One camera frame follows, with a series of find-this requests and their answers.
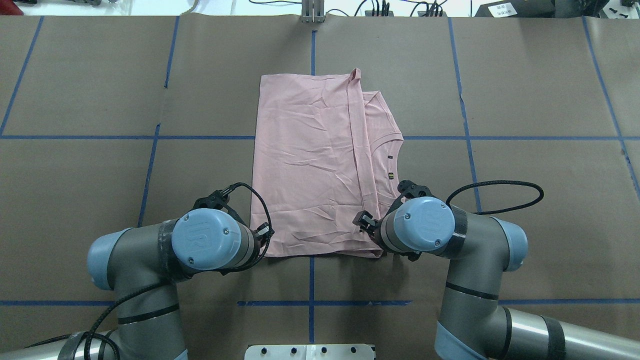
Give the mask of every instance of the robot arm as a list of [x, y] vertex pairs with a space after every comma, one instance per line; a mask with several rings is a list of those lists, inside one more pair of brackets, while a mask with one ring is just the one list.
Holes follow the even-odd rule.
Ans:
[[445, 360], [640, 360], [640, 342], [498, 305], [502, 273], [527, 255], [519, 226], [467, 213], [410, 181], [380, 221], [363, 211], [354, 224], [386, 251], [415, 261], [450, 259], [435, 348]]
[[[227, 205], [228, 193], [237, 186], [198, 199], [179, 219], [95, 240], [87, 263], [97, 287], [115, 291], [118, 299], [151, 288], [121, 303], [116, 309], [118, 329], [102, 333], [116, 343], [121, 359], [186, 360], [176, 284], [200, 272], [246, 270], [262, 259], [273, 230], [269, 223], [250, 230]], [[77, 333], [1, 354], [0, 360], [85, 359], [87, 337]], [[92, 359], [115, 358], [101, 341], [91, 342], [88, 351]]]

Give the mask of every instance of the blue joint cap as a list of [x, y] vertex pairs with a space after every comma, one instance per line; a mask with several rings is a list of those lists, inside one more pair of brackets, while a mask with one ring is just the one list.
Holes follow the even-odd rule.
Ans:
[[527, 235], [516, 224], [495, 217], [491, 218], [500, 224], [509, 243], [509, 266], [504, 271], [516, 271], [522, 266], [522, 261], [527, 257], [527, 251], [529, 251]]
[[435, 348], [443, 360], [487, 360], [451, 334], [440, 322], [436, 330]]
[[196, 270], [216, 270], [240, 250], [240, 225], [216, 209], [189, 211], [175, 223], [171, 244], [180, 262]]
[[107, 279], [107, 269], [109, 266], [109, 258], [111, 258], [111, 251], [113, 251], [113, 247], [122, 234], [131, 229], [133, 228], [128, 227], [123, 231], [101, 236], [95, 240], [89, 248], [89, 254], [86, 257], [86, 267], [89, 269], [91, 281], [93, 281], [94, 285], [98, 288], [102, 290], [113, 290]]
[[440, 199], [417, 197], [402, 204], [394, 216], [394, 231], [400, 241], [415, 251], [432, 251], [446, 246], [456, 220]]

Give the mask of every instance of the black cable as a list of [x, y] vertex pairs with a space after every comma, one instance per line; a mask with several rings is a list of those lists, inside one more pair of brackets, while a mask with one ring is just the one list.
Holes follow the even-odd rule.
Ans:
[[343, 12], [343, 11], [342, 11], [342, 10], [340, 10], [340, 9], [331, 9], [331, 10], [327, 10], [327, 12], [326, 12], [326, 13], [330, 13], [330, 12], [341, 12], [341, 13], [343, 13], [344, 15], [349, 16], [349, 14], [347, 14], [346, 12]]
[[191, 5], [191, 8], [189, 8], [189, 10], [183, 12], [180, 15], [186, 15], [188, 13], [193, 12], [193, 10], [196, 10], [196, 8], [198, 7], [198, 4], [200, 4], [200, 0], [193, 0], [193, 5]]
[[358, 8], [356, 9], [356, 13], [353, 14], [353, 16], [358, 16], [358, 12], [360, 11], [360, 8], [362, 7], [362, 5], [364, 5], [364, 3], [366, 3], [367, 0], [362, 0], [362, 2], [360, 3], [360, 5], [358, 5]]
[[433, 11], [436, 9], [436, 6], [438, 6], [437, 2], [434, 2], [433, 4], [431, 4], [431, 7], [429, 7], [427, 5], [427, 11], [424, 12], [424, 14], [422, 16], [423, 17], [432, 17], [433, 16]]
[[[91, 350], [91, 340], [93, 338], [99, 338], [97, 335], [100, 334], [96, 334], [96, 330], [98, 329], [98, 327], [100, 326], [100, 324], [104, 321], [104, 319], [116, 308], [118, 307], [120, 304], [122, 304], [125, 301], [131, 300], [134, 297], [137, 297], [138, 295], [142, 295], [148, 291], [160, 288], [164, 285], [167, 285], [167, 282], [159, 282], [157, 284], [153, 284], [153, 285], [149, 285], [146, 286], [138, 291], [135, 291], [125, 297], [122, 297], [118, 300], [116, 300], [116, 302], [113, 303], [113, 305], [109, 306], [101, 315], [100, 317], [98, 317], [98, 319], [95, 321], [95, 323], [93, 323], [93, 326], [91, 326], [91, 329], [88, 331], [87, 335], [86, 335], [86, 341], [84, 342], [84, 360], [91, 360], [91, 354], [90, 354], [90, 350]], [[120, 354], [116, 353], [116, 360], [120, 359]]]
[[463, 192], [465, 190], [468, 190], [468, 189], [479, 188], [481, 186], [504, 185], [504, 184], [505, 185], [528, 186], [529, 188], [534, 188], [539, 193], [538, 198], [536, 198], [535, 200], [533, 200], [531, 202], [528, 202], [526, 204], [513, 206], [511, 208], [505, 208], [505, 209], [500, 209], [500, 210], [491, 210], [491, 211], [480, 211], [480, 212], [474, 213], [474, 214], [478, 214], [478, 215], [501, 214], [501, 213], [506, 213], [508, 211], [528, 208], [529, 206], [533, 206], [533, 205], [539, 203], [542, 200], [542, 198], [545, 196], [545, 192], [542, 190], [542, 187], [540, 187], [540, 185], [538, 185], [538, 184], [528, 183], [527, 181], [518, 181], [518, 180], [492, 180], [492, 181], [482, 181], [480, 183], [473, 183], [473, 184], [462, 186], [461, 188], [459, 188], [456, 191], [452, 192], [451, 195], [449, 195], [449, 197], [447, 198], [447, 201], [445, 201], [445, 203], [447, 204], [447, 206], [451, 206], [451, 200], [453, 200], [453, 198], [457, 194], [459, 194], [459, 193], [461, 193], [461, 192]]
[[419, 1], [418, 3], [415, 4], [415, 6], [413, 7], [413, 10], [411, 10], [411, 14], [409, 14], [409, 17], [413, 16], [415, 9], [417, 9], [418, 6], [420, 6], [421, 4], [425, 4], [427, 6], [427, 10], [429, 10], [429, 3], [427, 3], [426, 1]]
[[251, 191], [258, 198], [258, 200], [260, 200], [260, 203], [262, 204], [262, 208], [264, 209], [264, 214], [267, 216], [267, 224], [269, 224], [269, 232], [267, 233], [268, 235], [266, 237], [266, 241], [264, 242], [264, 250], [262, 251], [262, 254], [260, 254], [260, 256], [258, 256], [251, 263], [248, 263], [246, 265], [240, 266], [239, 268], [225, 269], [225, 272], [240, 272], [240, 271], [244, 271], [244, 270], [247, 270], [249, 268], [254, 267], [257, 263], [259, 263], [260, 260], [262, 260], [264, 258], [264, 255], [267, 253], [267, 249], [269, 248], [269, 243], [271, 242], [271, 234], [272, 234], [272, 230], [273, 230], [273, 226], [271, 225], [271, 216], [269, 216], [269, 210], [267, 209], [267, 204], [264, 203], [264, 200], [262, 199], [260, 194], [258, 194], [251, 186], [249, 186], [249, 185], [247, 185], [245, 183], [235, 183], [235, 184], [229, 186], [229, 188], [231, 188], [231, 187], [237, 188], [238, 186], [243, 186], [243, 187], [249, 189], [249, 191]]
[[438, 10], [442, 9], [438, 4], [438, 1], [433, 1], [433, 5], [431, 5], [431, 9], [429, 9], [429, 16], [438, 16]]
[[107, 338], [105, 335], [98, 334], [98, 333], [93, 334], [93, 337], [109, 345], [109, 347], [111, 348], [111, 351], [113, 351], [113, 359], [120, 360], [120, 349], [118, 348], [118, 345], [116, 345], [116, 343], [113, 340]]
[[262, 3], [259, 1], [249, 0], [249, 2], [251, 4], [275, 4], [275, 3], [302, 4], [302, 2], [300, 1], [288, 1], [288, 0], [264, 1]]
[[71, 337], [71, 334], [60, 335], [60, 336], [56, 336], [55, 338], [51, 338], [51, 339], [46, 339], [46, 340], [38, 341], [37, 343], [35, 343], [35, 344], [31, 344], [31, 345], [29, 345], [28, 347], [24, 347], [24, 348], [29, 348], [29, 347], [38, 347], [38, 346], [40, 346], [40, 345], [51, 344], [51, 343], [55, 343], [56, 341], [69, 339], [69, 337]]

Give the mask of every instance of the black tape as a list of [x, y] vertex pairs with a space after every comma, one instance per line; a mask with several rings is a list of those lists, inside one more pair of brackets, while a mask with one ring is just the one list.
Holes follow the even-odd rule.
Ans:
[[449, 281], [447, 281], [446, 286], [451, 290], [456, 290], [456, 291], [459, 291], [461, 293], [465, 293], [467, 295], [471, 295], [471, 296], [475, 296], [475, 297], [481, 297], [482, 299], [487, 299], [487, 300], [498, 300], [498, 295], [497, 294], [483, 293], [481, 291], [469, 289], [469, 288], [466, 288], [464, 286], [452, 284]]
[[164, 309], [151, 311], [150, 313], [146, 313], [146, 314], [128, 316], [126, 318], [118, 318], [118, 325], [126, 325], [128, 323], [142, 322], [145, 320], [157, 318], [158, 316], [167, 315], [168, 313], [172, 313], [178, 309], [180, 309], [180, 305], [175, 304], [175, 305], [168, 306]]
[[451, 206], [451, 211], [453, 212], [456, 227], [453, 229], [453, 236], [449, 239], [446, 248], [438, 255], [446, 259], [455, 258], [460, 253], [462, 245], [465, 244], [465, 239], [467, 238], [467, 213], [455, 206]]
[[547, 360], [564, 360], [566, 357], [564, 331], [560, 322], [554, 318], [540, 316], [547, 325], [549, 333], [549, 345], [547, 350]]
[[509, 346], [511, 345], [511, 331], [513, 330], [513, 321], [511, 320], [511, 312], [506, 307], [503, 307], [504, 314], [507, 316], [507, 334], [504, 337], [504, 347], [498, 356], [499, 360], [503, 360], [507, 357], [507, 352], [509, 351]]
[[158, 254], [160, 265], [164, 270], [164, 274], [171, 283], [177, 284], [181, 281], [189, 280], [192, 275], [185, 272], [182, 263], [173, 251], [171, 236], [177, 219], [167, 220], [160, 225], [158, 230]]
[[74, 360], [76, 358], [76, 350], [80, 343], [84, 340], [86, 331], [77, 332], [71, 336], [62, 345], [60, 352], [58, 353], [58, 360]]

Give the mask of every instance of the folded t-shirt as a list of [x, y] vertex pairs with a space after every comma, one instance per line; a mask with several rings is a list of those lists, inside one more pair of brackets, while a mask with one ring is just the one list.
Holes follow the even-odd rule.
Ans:
[[[362, 92], [350, 74], [262, 76], [253, 187], [276, 231], [267, 256], [341, 253], [377, 258], [382, 250], [352, 224], [375, 218], [397, 192], [403, 137], [380, 92]], [[252, 200], [252, 226], [266, 221]]]

